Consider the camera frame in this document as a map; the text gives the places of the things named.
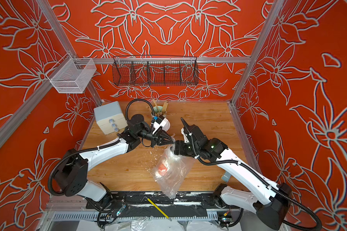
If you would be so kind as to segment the clear plastic carrier bag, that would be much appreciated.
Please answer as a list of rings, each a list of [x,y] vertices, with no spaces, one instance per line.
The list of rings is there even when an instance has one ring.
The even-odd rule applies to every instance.
[[[173,153],[174,145],[168,146],[160,157],[156,166],[152,169],[153,180],[160,186],[160,190],[169,198],[175,199],[185,177],[191,171],[195,159],[191,157],[177,156]],[[164,163],[169,166],[169,171],[164,177],[157,174],[158,165]]]

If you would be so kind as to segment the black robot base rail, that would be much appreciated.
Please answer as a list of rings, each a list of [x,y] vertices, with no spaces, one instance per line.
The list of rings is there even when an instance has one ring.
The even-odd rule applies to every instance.
[[[116,205],[121,205],[122,202],[127,205],[136,207],[148,207],[151,203],[150,199],[159,207],[163,206],[199,206],[201,208],[215,208],[215,209],[238,209],[237,206],[225,205],[222,202],[216,205],[212,192],[178,192],[174,199],[168,198],[163,192],[159,191],[120,191],[112,192],[111,196],[117,201]]]

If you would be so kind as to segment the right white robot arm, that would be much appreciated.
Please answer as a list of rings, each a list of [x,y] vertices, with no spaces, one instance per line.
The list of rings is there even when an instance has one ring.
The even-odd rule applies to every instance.
[[[219,139],[208,140],[204,137],[199,141],[193,135],[189,135],[184,141],[175,141],[173,153],[196,158],[206,166],[218,166],[236,178],[249,192],[240,192],[226,186],[220,192],[221,200],[229,206],[237,206],[255,213],[269,228],[279,230],[285,224],[302,231],[322,229],[320,218],[311,209],[292,198],[292,189],[288,184],[277,184],[258,173]],[[303,227],[285,220],[290,205],[308,213],[316,224],[313,227]]]

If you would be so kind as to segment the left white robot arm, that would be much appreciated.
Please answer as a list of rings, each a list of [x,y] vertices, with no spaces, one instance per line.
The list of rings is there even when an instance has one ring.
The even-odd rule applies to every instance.
[[[143,102],[150,107],[150,123],[141,114],[129,117],[129,107],[135,100],[129,102],[125,110],[127,125],[122,133],[117,134],[116,139],[94,148],[79,151],[71,149],[55,165],[47,183],[50,194],[67,197],[78,195],[101,202],[106,198],[108,190],[103,184],[88,180],[90,170],[109,159],[133,151],[144,140],[150,141],[152,148],[173,144],[174,139],[167,133],[170,128],[169,120],[164,116],[156,116],[149,101]]]

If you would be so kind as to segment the red milk tea cup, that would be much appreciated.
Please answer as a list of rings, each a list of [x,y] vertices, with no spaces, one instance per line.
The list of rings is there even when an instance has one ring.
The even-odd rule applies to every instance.
[[[170,126],[171,126],[169,120],[166,117],[164,117],[164,116],[159,116],[159,119],[161,120],[159,125],[162,127],[162,129],[164,131],[167,132],[170,129]]]

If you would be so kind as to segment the cream milk tea cup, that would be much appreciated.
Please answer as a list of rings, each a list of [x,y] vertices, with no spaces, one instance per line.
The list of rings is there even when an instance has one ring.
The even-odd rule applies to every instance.
[[[164,177],[169,171],[169,166],[165,165],[164,163],[161,163],[158,165],[158,170],[157,170],[157,174],[160,177]]]

